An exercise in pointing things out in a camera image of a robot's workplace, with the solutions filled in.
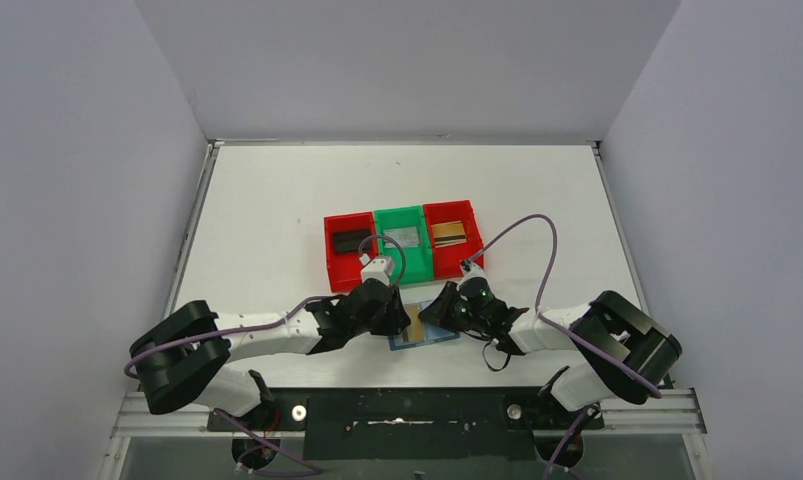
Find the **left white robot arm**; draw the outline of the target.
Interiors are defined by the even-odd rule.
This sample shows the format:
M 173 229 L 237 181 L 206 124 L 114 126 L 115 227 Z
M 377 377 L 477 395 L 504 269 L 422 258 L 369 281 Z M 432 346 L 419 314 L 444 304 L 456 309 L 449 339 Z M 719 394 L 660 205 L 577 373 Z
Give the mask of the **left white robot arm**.
M 124 372 L 139 381 L 154 415 L 198 404 L 250 418 L 271 394 L 260 373 L 234 370 L 231 362 L 332 352 L 361 334 L 392 337 L 409 324 L 399 288 L 375 279 L 347 294 L 307 297 L 282 312 L 219 313 L 194 300 L 131 345 Z

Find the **green plastic bin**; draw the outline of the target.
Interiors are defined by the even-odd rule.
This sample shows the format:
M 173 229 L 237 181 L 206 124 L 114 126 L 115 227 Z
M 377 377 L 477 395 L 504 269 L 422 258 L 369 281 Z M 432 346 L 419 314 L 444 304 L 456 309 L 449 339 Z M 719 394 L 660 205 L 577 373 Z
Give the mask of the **green plastic bin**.
M 402 275 L 401 255 L 391 242 L 383 239 L 377 240 L 381 255 L 391 257 L 395 262 L 395 270 L 391 276 L 393 281 L 399 280 L 400 285 L 430 282 L 434 279 L 432 247 L 426 229 L 425 215 L 421 206 L 408 206 L 392 209 L 375 210 L 373 212 L 375 229 L 378 234 L 384 235 L 386 229 L 416 226 L 420 235 L 418 248 L 404 249 L 405 270 Z

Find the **teal card holder wallet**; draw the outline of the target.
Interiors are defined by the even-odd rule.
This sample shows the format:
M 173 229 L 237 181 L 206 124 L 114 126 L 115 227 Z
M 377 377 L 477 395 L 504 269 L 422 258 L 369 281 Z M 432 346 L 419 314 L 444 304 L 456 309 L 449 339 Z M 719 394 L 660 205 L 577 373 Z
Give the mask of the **teal card holder wallet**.
M 409 303 L 409 304 L 417 304 L 420 308 L 420 313 L 427 308 L 432 303 L 432 300 L 419 302 L 419 303 Z M 457 332 L 452 332 L 449 330 L 445 330 L 443 328 L 437 327 L 433 324 L 422 322 L 423 326 L 426 331 L 426 340 L 420 344 L 412 345 L 412 346 L 402 346 L 399 344 L 400 334 L 406 329 L 404 329 L 400 334 L 392 336 L 388 339 L 389 348 L 392 351 L 403 350 L 403 349 L 411 349 L 416 347 L 423 347 L 427 345 L 432 345 L 440 342 L 445 341 L 452 341 L 459 338 L 459 334 Z

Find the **red plastic bin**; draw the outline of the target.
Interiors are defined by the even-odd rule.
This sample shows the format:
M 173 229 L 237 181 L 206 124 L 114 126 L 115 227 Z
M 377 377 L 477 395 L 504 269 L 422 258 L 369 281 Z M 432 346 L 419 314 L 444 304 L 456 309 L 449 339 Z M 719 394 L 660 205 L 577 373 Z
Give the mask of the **red plastic bin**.
M 448 279 L 462 275 L 460 263 L 471 257 L 483 247 L 472 204 L 469 200 L 428 203 L 422 206 L 426 229 L 432 247 L 434 277 Z M 435 223 L 461 221 L 465 227 L 467 241 L 463 244 L 445 248 L 435 248 L 431 225 Z
M 344 215 L 328 216 L 324 218 L 324 243 L 326 256 L 326 270 L 330 291 L 333 293 L 346 293 L 361 283 L 359 261 L 361 253 L 336 255 L 331 248 L 331 234 L 338 231 L 368 229 L 376 233 L 374 215 L 372 212 L 359 212 Z

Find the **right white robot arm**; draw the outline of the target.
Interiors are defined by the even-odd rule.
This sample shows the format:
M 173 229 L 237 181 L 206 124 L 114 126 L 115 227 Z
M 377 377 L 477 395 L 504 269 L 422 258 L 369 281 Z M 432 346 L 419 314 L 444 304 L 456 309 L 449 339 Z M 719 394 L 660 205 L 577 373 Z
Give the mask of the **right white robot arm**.
M 581 360 L 561 368 L 542 393 L 575 412 L 608 398 L 642 405 L 683 348 L 677 338 L 619 293 L 607 290 L 576 307 L 535 312 L 496 297 L 484 277 L 449 282 L 421 311 L 422 322 L 474 334 L 509 357 L 571 351 Z

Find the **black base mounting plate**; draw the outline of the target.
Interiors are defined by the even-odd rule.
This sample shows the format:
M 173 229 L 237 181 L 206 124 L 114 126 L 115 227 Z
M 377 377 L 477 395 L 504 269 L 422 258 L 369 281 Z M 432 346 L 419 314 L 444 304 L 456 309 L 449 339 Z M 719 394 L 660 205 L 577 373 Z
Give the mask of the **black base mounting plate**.
M 244 425 L 292 434 L 302 456 L 324 460 L 448 460 L 550 454 L 577 419 L 537 387 L 276 388 Z

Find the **gold credit card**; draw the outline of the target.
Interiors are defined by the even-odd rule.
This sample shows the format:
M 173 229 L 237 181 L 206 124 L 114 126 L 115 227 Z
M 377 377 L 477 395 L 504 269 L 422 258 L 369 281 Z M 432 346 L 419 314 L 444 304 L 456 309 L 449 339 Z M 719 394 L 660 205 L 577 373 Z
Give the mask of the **gold credit card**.
M 450 247 L 467 241 L 466 230 L 461 221 L 432 224 L 431 232 L 435 248 Z
M 402 346 L 412 346 L 424 342 L 426 340 L 426 331 L 419 318 L 419 306 L 417 304 L 405 305 L 404 310 L 409 317 L 410 323 L 400 334 L 399 344 Z

